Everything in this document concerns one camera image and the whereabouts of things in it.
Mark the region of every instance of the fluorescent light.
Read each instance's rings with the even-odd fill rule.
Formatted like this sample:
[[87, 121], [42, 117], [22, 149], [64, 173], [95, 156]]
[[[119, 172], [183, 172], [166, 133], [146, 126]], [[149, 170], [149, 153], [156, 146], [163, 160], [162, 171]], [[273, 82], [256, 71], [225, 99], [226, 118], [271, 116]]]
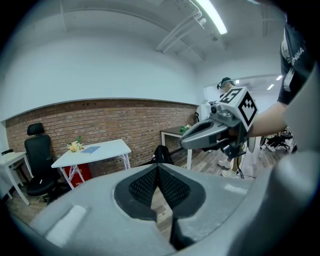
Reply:
[[271, 84], [267, 90], [270, 90], [273, 86], [274, 84]]
[[220, 34], [226, 34], [228, 31], [222, 19], [219, 16], [216, 8], [212, 5], [210, 0], [196, 0], [199, 5], [205, 10], [205, 12], [209, 15], [216, 28], [219, 30]]

